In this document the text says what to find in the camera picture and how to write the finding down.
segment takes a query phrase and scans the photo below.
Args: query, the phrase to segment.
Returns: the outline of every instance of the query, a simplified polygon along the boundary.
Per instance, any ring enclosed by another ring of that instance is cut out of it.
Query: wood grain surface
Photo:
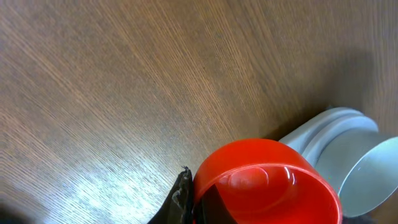
[[[145,223],[182,165],[279,139],[329,105],[398,135],[397,12],[395,0],[0,1],[1,200],[37,222]],[[379,223],[398,223],[396,195]]]

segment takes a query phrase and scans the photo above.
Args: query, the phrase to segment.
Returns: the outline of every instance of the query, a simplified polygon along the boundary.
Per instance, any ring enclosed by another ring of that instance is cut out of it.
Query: red plastic bowl
[[[212,153],[193,180],[195,203],[216,185],[238,223],[338,224],[335,191],[296,151],[272,140],[232,142]]]

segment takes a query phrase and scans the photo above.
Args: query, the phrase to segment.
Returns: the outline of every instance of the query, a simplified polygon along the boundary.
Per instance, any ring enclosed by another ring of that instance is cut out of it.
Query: wooden table
[[[395,0],[1,1],[2,200],[47,223],[145,223],[181,165],[279,139],[329,105],[398,135],[397,12]],[[393,204],[380,223],[398,222]]]

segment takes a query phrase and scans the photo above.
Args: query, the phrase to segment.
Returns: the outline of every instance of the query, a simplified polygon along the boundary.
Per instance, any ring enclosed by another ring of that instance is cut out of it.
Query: red cup
[[[238,223],[342,222],[337,194],[296,151],[272,140],[232,142],[212,153],[193,180],[195,203],[216,185]]]

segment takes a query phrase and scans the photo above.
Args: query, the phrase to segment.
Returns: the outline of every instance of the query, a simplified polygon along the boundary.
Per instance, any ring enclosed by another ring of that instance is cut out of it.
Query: dark object
[[[236,224],[236,221],[226,209],[215,185],[210,187],[202,196],[197,208],[195,208],[195,217],[197,224]]]
[[[191,224],[193,223],[193,182],[188,167],[183,167],[165,202],[148,224]]]
[[[376,224],[376,222],[367,215],[361,215],[355,218],[344,217],[343,224]]]
[[[16,214],[10,208],[0,205],[0,224],[29,224],[26,217]]]

